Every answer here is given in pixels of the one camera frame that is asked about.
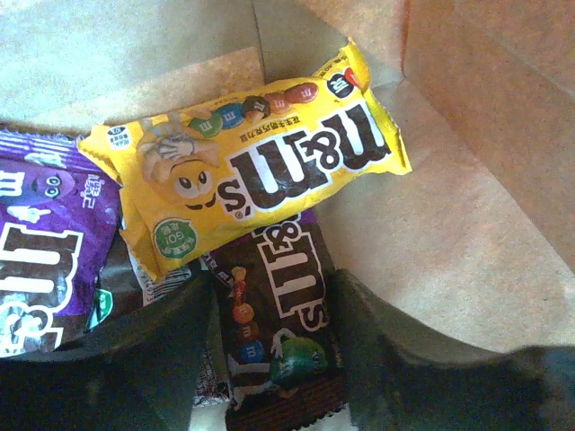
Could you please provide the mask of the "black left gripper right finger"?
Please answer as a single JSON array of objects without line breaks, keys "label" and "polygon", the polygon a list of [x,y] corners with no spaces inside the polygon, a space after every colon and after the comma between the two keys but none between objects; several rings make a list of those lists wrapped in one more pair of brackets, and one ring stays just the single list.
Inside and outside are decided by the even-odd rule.
[{"label": "black left gripper right finger", "polygon": [[472,346],[382,300],[346,269],[329,275],[328,302],[358,429],[574,428],[572,346]]}]

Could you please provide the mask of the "red brown paper bag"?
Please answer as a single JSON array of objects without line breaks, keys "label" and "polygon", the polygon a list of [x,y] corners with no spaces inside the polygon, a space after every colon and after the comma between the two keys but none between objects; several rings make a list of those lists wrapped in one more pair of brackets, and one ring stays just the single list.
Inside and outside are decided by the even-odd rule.
[{"label": "red brown paper bag", "polygon": [[4,1],[1,121],[84,134],[311,74],[347,39],[412,171],[318,207],[335,264],[475,346],[572,343],[571,1]]}]

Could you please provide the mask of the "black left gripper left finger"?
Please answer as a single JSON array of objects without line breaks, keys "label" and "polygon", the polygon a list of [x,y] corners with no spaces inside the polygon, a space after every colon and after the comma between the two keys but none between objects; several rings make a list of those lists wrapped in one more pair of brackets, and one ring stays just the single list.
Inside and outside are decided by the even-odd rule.
[{"label": "black left gripper left finger", "polygon": [[50,352],[1,361],[3,430],[186,430],[212,309],[207,273]]}]

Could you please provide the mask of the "dark brown candy packet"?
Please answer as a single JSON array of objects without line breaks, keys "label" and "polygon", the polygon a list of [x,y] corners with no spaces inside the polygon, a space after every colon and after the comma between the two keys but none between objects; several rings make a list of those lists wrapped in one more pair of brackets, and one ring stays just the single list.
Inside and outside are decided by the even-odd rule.
[{"label": "dark brown candy packet", "polygon": [[333,269],[314,211],[204,255],[231,401],[229,430],[300,430],[341,410],[345,377],[326,301]]}]

